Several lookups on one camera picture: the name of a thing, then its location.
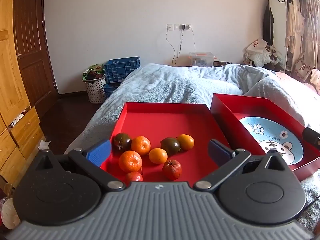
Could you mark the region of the red left tray box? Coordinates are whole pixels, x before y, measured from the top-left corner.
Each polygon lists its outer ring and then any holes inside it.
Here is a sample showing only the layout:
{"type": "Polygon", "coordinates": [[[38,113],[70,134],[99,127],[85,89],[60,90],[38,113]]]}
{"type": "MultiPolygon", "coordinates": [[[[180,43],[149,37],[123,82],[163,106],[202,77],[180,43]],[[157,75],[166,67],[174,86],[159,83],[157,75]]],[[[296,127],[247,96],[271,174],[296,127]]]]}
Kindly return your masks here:
{"type": "Polygon", "coordinates": [[[167,137],[181,134],[193,137],[195,145],[191,150],[169,157],[182,165],[178,181],[189,186],[218,168],[208,154],[209,141],[216,139],[229,145],[209,108],[203,104],[127,102],[111,135],[120,132],[131,138],[142,135],[149,139],[152,148],[158,148],[167,137]]]}

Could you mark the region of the white shopping bag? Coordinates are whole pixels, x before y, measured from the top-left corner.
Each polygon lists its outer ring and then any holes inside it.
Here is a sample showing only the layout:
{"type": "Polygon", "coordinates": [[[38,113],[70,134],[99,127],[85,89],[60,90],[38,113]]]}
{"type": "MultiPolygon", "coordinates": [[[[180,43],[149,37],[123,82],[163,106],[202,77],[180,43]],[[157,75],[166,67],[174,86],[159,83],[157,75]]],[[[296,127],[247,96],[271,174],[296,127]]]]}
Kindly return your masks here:
{"type": "Polygon", "coordinates": [[[263,53],[266,46],[267,42],[265,40],[257,38],[246,48],[246,51],[249,53],[263,53]]]}

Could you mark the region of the clear plastic storage box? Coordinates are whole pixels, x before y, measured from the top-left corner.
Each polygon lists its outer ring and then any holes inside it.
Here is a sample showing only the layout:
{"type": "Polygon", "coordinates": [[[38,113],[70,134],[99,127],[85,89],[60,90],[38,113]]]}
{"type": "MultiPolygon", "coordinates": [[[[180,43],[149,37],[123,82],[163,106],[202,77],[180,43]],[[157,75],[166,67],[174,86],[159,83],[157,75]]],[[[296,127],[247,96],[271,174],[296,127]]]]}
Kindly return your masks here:
{"type": "Polygon", "coordinates": [[[189,53],[190,65],[198,67],[212,67],[215,56],[212,53],[189,53]]]}

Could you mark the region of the blue plastic crate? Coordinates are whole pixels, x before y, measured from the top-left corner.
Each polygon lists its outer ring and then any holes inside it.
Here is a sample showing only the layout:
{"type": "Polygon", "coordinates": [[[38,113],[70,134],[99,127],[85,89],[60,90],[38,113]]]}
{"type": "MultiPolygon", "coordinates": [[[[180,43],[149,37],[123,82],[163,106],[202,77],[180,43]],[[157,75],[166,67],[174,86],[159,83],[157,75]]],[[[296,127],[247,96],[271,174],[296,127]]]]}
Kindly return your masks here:
{"type": "Polygon", "coordinates": [[[106,84],[103,87],[103,91],[104,91],[104,95],[105,95],[105,99],[107,99],[119,86],[120,86],[120,82],[118,83],[112,83],[112,84],[106,84]]]}
{"type": "Polygon", "coordinates": [[[139,67],[139,56],[109,60],[103,64],[106,82],[108,84],[119,83],[139,67]]]}

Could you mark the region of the large bumpy mandarin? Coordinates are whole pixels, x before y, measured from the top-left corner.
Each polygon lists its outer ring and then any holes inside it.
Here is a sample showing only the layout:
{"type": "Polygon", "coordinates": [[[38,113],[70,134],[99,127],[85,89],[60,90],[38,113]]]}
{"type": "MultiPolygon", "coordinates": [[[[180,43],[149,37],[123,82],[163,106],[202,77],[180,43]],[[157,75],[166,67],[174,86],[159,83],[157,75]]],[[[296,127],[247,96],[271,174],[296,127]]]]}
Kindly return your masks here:
{"type": "Polygon", "coordinates": [[[124,172],[137,172],[142,167],[142,158],[135,151],[125,151],[121,154],[118,164],[124,172]]]}

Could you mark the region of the red right tray box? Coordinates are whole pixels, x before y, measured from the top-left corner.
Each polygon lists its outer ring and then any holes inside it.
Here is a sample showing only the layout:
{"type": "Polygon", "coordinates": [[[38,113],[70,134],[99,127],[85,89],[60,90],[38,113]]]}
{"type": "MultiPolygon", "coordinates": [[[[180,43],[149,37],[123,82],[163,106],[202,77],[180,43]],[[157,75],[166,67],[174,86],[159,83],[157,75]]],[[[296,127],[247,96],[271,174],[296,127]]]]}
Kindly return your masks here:
{"type": "Polygon", "coordinates": [[[319,134],[266,98],[214,94],[213,113],[229,145],[264,155],[275,148],[299,180],[319,170],[319,134]]]}

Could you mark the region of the smooth orange with stem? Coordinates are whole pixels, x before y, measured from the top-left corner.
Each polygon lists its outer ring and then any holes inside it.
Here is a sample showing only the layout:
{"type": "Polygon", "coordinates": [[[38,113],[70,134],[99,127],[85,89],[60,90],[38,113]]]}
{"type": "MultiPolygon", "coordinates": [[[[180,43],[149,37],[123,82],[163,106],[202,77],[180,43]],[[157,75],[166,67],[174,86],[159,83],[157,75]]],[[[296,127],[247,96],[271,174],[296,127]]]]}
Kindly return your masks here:
{"type": "Polygon", "coordinates": [[[154,164],[164,164],[168,159],[168,154],[162,148],[154,148],[149,152],[149,159],[154,164]]]}

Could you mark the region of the red tray box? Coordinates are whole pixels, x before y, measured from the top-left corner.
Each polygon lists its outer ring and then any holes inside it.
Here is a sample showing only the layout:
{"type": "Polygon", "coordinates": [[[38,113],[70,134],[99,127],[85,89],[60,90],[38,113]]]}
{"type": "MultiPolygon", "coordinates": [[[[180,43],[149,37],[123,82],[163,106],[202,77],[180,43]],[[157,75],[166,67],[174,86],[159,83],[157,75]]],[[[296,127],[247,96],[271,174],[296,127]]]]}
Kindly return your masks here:
{"type": "Polygon", "coordinates": [[[229,145],[209,108],[203,104],[127,102],[111,135],[120,132],[131,138],[142,135],[149,139],[152,148],[158,148],[167,137],[181,134],[193,137],[195,145],[191,150],[169,157],[182,165],[178,181],[189,186],[218,168],[208,154],[209,141],[216,139],[229,145]]]}
{"type": "Polygon", "coordinates": [[[229,145],[264,155],[275,148],[299,180],[319,170],[319,134],[266,98],[214,94],[213,113],[229,145]]]}

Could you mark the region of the lower blue plastic crate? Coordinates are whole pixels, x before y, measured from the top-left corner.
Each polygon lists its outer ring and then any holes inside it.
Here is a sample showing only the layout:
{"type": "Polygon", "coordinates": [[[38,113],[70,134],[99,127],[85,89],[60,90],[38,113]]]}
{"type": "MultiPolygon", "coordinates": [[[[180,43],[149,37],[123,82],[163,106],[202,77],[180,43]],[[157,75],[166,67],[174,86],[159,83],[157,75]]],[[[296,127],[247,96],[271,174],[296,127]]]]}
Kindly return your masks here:
{"type": "Polygon", "coordinates": [[[103,87],[103,91],[104,91],[104,95],[105,95],[105,99],[107,99],[119,86],[120,86],[120,82],[118,83],[112,83],[112,84],[106,84],[103,87]]]}

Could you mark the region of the red hawthorn fruit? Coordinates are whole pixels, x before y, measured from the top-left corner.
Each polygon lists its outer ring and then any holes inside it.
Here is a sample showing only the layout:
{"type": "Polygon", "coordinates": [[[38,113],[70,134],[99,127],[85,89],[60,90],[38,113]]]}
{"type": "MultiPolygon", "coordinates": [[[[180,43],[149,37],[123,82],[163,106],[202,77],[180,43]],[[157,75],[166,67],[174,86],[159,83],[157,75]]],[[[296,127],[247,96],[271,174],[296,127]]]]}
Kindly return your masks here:
{"type": "Polygon", "coordinates": [[[143,176],[141,173],[133,171],[126,175],[126,182],[130,183],[132,181],[143,181],[143,176]]]}
{"type": "Polygon", "coordinates": [[[163,165],[162,172],[168,180],[174,181],[180,178],[182,174],[182,166],[175,159],[167,160],[163,165]]]}

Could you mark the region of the light wooden wardrobe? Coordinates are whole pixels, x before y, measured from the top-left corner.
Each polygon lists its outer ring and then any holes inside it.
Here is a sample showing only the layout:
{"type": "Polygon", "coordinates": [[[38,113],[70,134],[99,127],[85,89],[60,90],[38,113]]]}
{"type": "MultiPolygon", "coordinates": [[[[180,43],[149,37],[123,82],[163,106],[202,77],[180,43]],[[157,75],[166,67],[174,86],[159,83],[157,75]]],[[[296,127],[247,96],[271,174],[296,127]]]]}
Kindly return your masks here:
{"type": "Polygon", "coordinates": [[[44,138],[17,62],[13,0],[1,0],[1,178],[17,187],[44,138]]]}

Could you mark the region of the small smooth orange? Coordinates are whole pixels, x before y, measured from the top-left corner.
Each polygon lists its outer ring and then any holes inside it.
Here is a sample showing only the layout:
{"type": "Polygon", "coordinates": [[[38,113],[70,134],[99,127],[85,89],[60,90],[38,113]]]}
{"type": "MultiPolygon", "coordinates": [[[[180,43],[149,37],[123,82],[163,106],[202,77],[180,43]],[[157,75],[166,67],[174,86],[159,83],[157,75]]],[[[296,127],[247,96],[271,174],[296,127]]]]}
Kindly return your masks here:
{"type": "Polygon", "coordinates": [[[187,135],[187,134],[179,135],[177,137],[177,140],[180,144],[180,148],[184,151],[191,150],[195,145],[195,141],[194,141],[193,137],[191,137],[190,135],[187,135]]]}

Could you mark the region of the wrinkled orange mandarin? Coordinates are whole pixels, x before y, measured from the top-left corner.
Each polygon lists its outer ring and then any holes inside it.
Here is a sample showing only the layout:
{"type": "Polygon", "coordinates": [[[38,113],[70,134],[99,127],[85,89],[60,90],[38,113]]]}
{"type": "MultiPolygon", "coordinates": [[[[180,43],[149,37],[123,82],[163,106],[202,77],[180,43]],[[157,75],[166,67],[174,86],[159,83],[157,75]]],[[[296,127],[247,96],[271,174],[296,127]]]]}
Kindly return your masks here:
{"type": "Polygon", "coordinates": [[[137,152],[139,155],[146,155],[150,152],[151,142],[148,138],[140,135],[131,141],[131,150],[137,152]]]}

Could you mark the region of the dark green tomato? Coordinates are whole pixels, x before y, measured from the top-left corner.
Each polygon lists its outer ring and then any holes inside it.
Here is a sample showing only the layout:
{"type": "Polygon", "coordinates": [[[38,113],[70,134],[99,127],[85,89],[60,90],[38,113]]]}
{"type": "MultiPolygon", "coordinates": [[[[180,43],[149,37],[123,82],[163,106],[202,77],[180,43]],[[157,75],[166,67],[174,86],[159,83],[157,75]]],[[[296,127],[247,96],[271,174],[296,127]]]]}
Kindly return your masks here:
{"type": "Polygon", "coordinates": [[[180,143],[177,139],[172,137],[164,138],[160,142],[161,148],[167,152],[168,155],[174,155],[180,152],[180,143]]]}
{"type": "Polygon", "coordinates": [[[127,133],[118,133],[112,139],[112,146],[117,152],[127,151],[131,146],[131,138],[127,133]]]}

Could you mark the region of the white wall socket strip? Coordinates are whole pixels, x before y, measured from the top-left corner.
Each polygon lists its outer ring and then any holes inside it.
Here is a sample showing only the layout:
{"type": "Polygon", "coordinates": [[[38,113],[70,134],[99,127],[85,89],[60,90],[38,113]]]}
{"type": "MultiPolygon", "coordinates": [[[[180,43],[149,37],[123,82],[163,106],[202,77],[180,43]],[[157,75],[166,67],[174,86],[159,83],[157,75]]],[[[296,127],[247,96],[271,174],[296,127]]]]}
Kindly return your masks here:
{"type": "Polygon", "coordinates": [[[190,24],[167,24],[167,31],[186,31],[192,30],[190,24]]]}

